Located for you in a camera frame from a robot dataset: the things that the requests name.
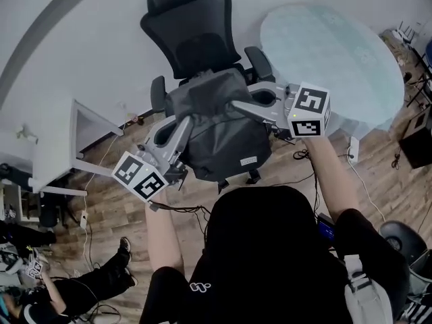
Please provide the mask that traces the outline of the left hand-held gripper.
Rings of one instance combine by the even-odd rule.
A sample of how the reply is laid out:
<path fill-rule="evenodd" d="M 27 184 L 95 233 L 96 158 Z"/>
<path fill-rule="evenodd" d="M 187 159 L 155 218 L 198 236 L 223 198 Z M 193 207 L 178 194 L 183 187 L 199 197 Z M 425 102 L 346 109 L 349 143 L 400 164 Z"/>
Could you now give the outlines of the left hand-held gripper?
<path fill-rule="evenodd" d="M 190 116 L 178 126 L 174 117 L 159 121 L 151 128 L 145 143 L 138 144 L 134 153 L 126 151 L 121 156 L 111 176 L 146 203 L 168 186 L 181 188 L 188 170 L 180 156 L 192 129 Z"/>

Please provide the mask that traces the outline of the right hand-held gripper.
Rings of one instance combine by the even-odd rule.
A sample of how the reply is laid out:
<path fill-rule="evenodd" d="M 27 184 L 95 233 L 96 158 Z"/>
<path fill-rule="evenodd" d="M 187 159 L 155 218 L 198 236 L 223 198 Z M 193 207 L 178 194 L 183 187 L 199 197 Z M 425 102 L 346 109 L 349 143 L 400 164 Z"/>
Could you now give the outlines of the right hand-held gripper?
<path fill-rule="evenodd" d="M 259 122 L 288 129 L 291 137 L 324 136 L 331 115 L 330 91 L 302 82 L 284 87 L 274 82 L 248 86 L 252 103 L 232 101 L 236 111 Z"/>

